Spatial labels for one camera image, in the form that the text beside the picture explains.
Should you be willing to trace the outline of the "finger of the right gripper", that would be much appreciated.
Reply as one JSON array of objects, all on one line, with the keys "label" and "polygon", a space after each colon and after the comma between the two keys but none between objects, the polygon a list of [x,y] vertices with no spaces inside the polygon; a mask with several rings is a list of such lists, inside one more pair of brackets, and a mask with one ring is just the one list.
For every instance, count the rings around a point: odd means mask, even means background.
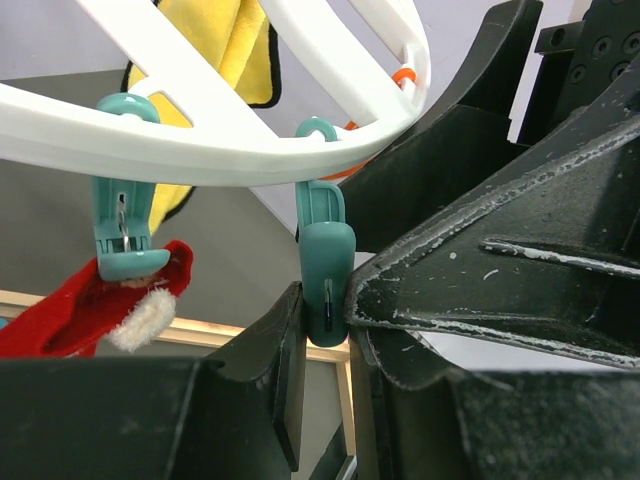
[{"label": "finger of the right gripper", "polygon": [[384,249],[521,153],[507,139],[509,113],[542,8],[491,7],[435,104],[341,183],[358,249]]},{"label": "finger of the right gripper", "polygon": [[615,281],[639,279],[638,140],[629,119],[545,165],[513,163],[360,267],[349,320],[637,368],[598,311]]}]

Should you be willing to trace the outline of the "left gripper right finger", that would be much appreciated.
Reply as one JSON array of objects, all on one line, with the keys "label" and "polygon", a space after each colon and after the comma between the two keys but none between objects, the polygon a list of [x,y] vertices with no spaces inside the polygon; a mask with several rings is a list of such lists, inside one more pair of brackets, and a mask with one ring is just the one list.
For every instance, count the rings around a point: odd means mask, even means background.
[{"label": "left gripper right finger", "polygon": [[400,330],[350,333],[362,479],[635,479],[639,376],[468,371]]}]

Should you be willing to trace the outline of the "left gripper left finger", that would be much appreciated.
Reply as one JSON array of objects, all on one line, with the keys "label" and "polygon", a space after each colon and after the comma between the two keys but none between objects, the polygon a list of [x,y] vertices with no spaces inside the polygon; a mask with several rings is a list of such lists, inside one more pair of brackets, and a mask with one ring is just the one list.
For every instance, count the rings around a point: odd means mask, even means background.
[{"label": "left gripper left finger", "polygon": [[5,360],[5,479],[287,479],[299,467],[299,283],[216,352]]}]

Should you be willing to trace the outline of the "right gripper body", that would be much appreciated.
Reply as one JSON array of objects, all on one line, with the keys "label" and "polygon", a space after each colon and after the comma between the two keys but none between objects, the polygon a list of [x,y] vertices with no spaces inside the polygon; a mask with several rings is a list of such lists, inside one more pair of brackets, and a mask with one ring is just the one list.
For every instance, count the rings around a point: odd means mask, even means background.
[{"label": "right gripper body", "polygon": [[540,31],[542,62],[518,136],[534,145],[594,101],[639,54],[639,0],[594,1],[580,21]]}]

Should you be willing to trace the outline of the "teal clothespin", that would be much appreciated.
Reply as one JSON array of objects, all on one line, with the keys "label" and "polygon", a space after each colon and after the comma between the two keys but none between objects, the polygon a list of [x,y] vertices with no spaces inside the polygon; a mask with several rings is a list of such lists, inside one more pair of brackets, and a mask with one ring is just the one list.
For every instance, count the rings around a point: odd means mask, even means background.
[{"label": "teal clothespin", "polygon": [[126,281],[157,273],[166,249],[151,247],[149,217],[154,183],[106,177],[92,179],[94,237],[100,277]]},{"label": "teal clothespin", "polygon": [[333,347],[348,335],[344,302],[356,237],[337,185],[306,180],[296,184],[295,192],[307,335],[316,346]]}]

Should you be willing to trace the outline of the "white round clip hanger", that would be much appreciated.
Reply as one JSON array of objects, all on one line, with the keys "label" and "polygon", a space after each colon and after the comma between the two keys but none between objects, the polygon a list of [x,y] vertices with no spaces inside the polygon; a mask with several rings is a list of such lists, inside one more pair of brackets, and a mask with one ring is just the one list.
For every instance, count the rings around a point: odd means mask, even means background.
[{"label": "white round clip hanger", "polygon": [[[375,156],[420,117],[431,81],[429,44],[411,1],[358,1],[355,10],[418,75],[406,121],[340,130],[334,142],[282,138],[148,1],[85,1],[83,10],[143,71],[134,90],[162,93],[191,127],[128,120],[10,86],[1,89],[4,159],[71,172],[204,186],[264,186],[324,177]],[[266,1],[298,61],[352,120],[372,120],[398,92],[324,1]]]}]

